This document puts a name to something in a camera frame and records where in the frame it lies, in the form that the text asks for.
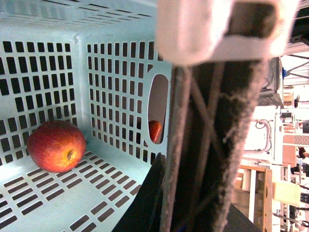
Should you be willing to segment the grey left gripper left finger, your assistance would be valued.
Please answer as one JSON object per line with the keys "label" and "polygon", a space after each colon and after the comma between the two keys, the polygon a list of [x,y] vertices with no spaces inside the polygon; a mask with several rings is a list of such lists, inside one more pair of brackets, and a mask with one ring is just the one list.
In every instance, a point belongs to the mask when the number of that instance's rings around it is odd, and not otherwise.
{"label": "grey left gripper left finger", "polygon": [[135,199],[114,227],[114,232],[158,232],[163,202],[166,157],[159,153]]}

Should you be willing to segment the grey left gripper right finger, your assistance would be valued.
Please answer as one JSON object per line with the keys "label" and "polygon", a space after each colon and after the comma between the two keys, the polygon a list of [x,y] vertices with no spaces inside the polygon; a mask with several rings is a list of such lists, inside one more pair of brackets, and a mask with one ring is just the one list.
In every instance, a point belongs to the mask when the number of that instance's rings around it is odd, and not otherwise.
{"label": "grey left gripper right finger", "polygon": [[266,72],[263,59],[174,66],[162,232],[221,232]]}

